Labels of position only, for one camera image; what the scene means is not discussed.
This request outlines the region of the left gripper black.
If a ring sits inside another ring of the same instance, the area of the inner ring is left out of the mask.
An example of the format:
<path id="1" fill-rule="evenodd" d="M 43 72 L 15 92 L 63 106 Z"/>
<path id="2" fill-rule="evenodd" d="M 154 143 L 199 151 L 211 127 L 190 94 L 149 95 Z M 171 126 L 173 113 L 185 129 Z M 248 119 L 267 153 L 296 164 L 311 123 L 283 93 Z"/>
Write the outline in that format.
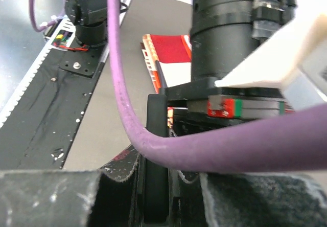
<path id="1" fill-rule="evenodd" d="M 215 87 L 215 77 L 166 87 L 177 135 L 200 133 L 290 114 L 294 109 L 274 88 Z"/>

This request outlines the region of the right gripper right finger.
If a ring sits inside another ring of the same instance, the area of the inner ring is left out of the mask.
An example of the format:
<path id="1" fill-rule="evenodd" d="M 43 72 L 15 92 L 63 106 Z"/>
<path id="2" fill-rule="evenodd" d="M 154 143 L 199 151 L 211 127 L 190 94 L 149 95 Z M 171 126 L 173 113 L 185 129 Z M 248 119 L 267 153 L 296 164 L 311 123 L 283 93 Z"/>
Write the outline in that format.
<path id="1" fill-rule="evenodd" d="M 177 170 L 170 226 L 326 226 L 326 193 L 303 174 Z"/>

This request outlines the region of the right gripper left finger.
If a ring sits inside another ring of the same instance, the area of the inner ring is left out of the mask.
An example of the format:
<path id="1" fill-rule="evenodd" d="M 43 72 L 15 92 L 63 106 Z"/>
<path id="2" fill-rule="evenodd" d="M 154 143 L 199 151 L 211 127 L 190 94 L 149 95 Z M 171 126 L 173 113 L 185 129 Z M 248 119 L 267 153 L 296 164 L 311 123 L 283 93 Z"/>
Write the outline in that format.
<path id="1" fill-rule="evenodd" d="M 132 226 L 139 155 L 98 170 L 1 172 L 1 226 Z"/>

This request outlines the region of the black smartphone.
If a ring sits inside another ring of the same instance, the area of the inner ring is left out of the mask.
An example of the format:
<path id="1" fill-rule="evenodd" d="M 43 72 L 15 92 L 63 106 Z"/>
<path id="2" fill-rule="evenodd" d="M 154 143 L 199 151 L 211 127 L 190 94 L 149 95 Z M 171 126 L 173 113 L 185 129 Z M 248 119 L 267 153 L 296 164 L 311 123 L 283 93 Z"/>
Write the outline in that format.
<path id="1" fill-rule="evenodd" d="M 167 102 L 160 94 L 150 94 L 147 101 L 146 129 L 159 137 L 168 136 Z M 157 159 L 145 164 L 144 222 L 164 223 L 169 215 L 168 169 Z"/>

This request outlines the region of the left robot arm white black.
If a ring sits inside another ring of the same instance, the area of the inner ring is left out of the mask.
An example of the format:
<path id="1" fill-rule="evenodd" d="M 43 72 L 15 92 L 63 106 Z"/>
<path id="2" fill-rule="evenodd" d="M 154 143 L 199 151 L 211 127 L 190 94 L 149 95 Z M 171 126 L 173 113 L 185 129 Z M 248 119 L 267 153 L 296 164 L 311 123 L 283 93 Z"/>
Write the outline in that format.
<path id="1" fill-rule="evenodd" d="M 187 35 L 143 36 L 156 92 L 148 96 L 147 129 L 162 137 L 276 117 L 292 108 L 275 88 L 215 87 L 294 16 L 296 0 L 193 0 Z"/>

